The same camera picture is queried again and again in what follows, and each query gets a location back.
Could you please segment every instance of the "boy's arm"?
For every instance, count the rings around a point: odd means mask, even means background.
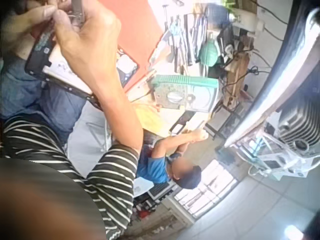
[[[197,129],[190,133],[184,133],[177,136],[169,136],[156,142],[152,151],[153,159],[162,158],[166,153],[173,148],[178,148],[182,153],[187,150],[187,143],[199,142],[207,139],[209,134],[203,129]]]

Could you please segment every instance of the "red panel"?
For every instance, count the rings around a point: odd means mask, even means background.
[[[139,70],[124,87],[127,92],[148,72],[149,57],[163,31],[148,0],[100,0],[100,2],[120,19],[122,29],[118,44],[139,65]]]

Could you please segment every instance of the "black and white striped sleeve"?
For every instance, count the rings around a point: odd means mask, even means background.
[[[44,121],[26,116],[17,116],[5,124],[3,147],[11,158],[46,165],[82,186],[101,213],[108,240],[116,239],[127,228],[139,159],[132,148],[114,145],[84,178],[66,157],[52,129]]]

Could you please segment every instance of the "hand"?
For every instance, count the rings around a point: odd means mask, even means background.
[[[192,131],[191,134],[195,142],[204,141],[209,137],[209,133],[201,128]]]
[[[5,53],[14,48],[21,38],[30,33],[32,28],[42,22],[48,21],[57,10],[55,5],[42,6],[36,1],[21,1],[27,11],[16,14],[14,10],[1,24],[1,52]]]
[[[57,42],[71,69],[94,93],[112,91],[120,84],[116,60],[121,23],[97,0],[83,0],[83,8],[85,23],[79,31],[64,11],[56,11]]]

